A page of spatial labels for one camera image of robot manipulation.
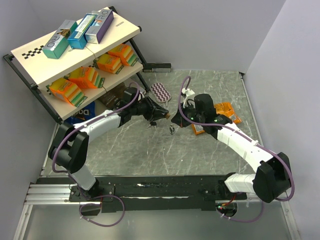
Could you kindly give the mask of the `robot figure keychain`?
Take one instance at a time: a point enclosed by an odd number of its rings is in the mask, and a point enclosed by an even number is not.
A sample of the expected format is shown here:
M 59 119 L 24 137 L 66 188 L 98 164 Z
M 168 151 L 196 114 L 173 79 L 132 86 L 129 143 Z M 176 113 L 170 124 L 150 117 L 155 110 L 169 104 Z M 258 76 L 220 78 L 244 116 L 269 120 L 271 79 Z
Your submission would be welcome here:
M 175 133 L 175 127 L 174 127 L 173 124 L 171 124 L 171 125 L 169 126 L 169 132 L 170 132 L 171 135 L 173 135 L 173 134 Z

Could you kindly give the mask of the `black head key pair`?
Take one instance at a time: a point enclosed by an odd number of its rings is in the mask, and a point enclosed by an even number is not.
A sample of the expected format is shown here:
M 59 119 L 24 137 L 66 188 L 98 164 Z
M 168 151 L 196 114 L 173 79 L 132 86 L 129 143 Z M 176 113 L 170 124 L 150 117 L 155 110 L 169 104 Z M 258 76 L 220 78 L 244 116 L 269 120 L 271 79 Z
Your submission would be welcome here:
M 147 127 L 147 129 L 149 128 L 154 128 L 156 129 L 157 128 L 157 122 L 156 121 L 151 121 Z

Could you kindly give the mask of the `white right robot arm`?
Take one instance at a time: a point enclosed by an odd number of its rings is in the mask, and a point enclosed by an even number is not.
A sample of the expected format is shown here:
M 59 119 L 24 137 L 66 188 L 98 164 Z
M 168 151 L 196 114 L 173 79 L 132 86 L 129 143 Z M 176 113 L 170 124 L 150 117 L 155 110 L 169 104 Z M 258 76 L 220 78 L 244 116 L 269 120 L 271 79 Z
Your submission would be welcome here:
M 218 114 L 213 99 L 207 93 L 196 95 L 183 89 L 178 97 L 178 110 L 172 123 L 185 128 L 191 124 L 201 126 L 205 133 L 227 145 L 254 171 L 253 174 L 230 173 L 218 187 L 223 199 L 235 193 L 251 193 L 263 202 L 280 200 L 280 195 L 294 189 L 288 157 L 264 148 L 241 131 L 227 116 Z

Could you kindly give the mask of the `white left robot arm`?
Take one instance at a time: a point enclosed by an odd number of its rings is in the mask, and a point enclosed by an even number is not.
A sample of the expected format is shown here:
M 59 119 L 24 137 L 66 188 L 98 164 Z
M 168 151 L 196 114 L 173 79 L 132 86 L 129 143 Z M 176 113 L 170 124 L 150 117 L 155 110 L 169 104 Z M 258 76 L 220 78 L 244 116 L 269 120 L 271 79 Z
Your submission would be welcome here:
M 79 124 L 64 122 L 59 126 L 48 150 L 52 170 L 57 172 L 56 166 L 62 167 L 62 172 L 77 184 L 81 195 L 87 201 L 95 200 L 101 190 L 98 179 L 86 166 L 89 143 L 123 126 L 133 116 L 143 116 L 154 124 L 157 120 L 169 118 L 170 114 L 150 97 L 141 94 L 138 88 L 130 86 L 124 90 L 114 110 L 105 110 Z

